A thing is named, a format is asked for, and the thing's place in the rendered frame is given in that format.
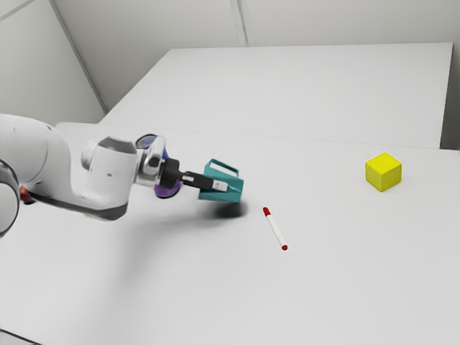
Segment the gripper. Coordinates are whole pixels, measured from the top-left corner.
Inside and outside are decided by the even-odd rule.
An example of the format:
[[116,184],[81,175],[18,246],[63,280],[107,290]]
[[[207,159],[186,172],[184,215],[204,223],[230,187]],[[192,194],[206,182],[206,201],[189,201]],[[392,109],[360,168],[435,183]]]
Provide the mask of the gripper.
[[181,173],[180,162],[173,158],[167,158],[162,164],[160,187],[171,190],[175,188],[175,184],[178,181],[190,187],[203,190],[217,190],[219,192],[226,192],[229,186],[223,181],[214,180],[196,172],[187,171]]

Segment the teal faceted mug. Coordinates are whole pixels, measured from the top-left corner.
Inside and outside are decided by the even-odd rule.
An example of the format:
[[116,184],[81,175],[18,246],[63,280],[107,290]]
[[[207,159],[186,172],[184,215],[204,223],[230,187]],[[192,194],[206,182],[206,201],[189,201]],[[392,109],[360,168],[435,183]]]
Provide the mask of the teal faceted mug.
[[200,189],[198,199],[239,203],[242,197],[244,181],[239,170],[217,159],[211,159],[204,167],[203,175],[213,180],[210,190]]

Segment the purple and blue can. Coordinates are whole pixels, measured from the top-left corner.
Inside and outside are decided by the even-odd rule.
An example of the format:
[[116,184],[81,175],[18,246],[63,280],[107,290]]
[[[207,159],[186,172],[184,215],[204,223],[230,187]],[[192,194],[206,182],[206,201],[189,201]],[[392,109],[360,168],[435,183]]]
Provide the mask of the purple and blue can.
[[169,159],[165,138],[156,134],[146,134],[135,142],[139,158],[136,183],[153,187],[158,198],[172,198],[180,190],[180,181],[175,181],[171,188],[160,184],[162,171]]

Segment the red and white pen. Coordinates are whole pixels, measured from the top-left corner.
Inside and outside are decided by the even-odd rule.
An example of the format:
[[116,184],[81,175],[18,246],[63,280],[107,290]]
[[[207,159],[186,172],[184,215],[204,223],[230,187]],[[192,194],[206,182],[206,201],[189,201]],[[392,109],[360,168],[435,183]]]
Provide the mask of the red and white pen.
[[278,244],[280,245],[280,248],[282,251],[287,251],[288,250],[288,244],[287,242],[285,241],[277,223],[276,223],[276,220],[275,218],[273,217],[270,209],[268,209],[268,207],[263,207],[262,208],[262,211],[265,215],[265,218],[267,219],[269,225],[270,225],[270,228],[273,232],[273,234],[275,235],[275,238],[278,242]]

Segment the yellow cube block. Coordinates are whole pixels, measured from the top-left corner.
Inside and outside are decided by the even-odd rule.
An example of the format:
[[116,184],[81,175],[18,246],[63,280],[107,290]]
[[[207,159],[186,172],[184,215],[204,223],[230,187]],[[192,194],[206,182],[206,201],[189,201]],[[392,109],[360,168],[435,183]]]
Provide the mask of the yellow cube block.
[[366,181],[381,193],[401,182],[402,170],[402,163],[387,152],[365,162]]

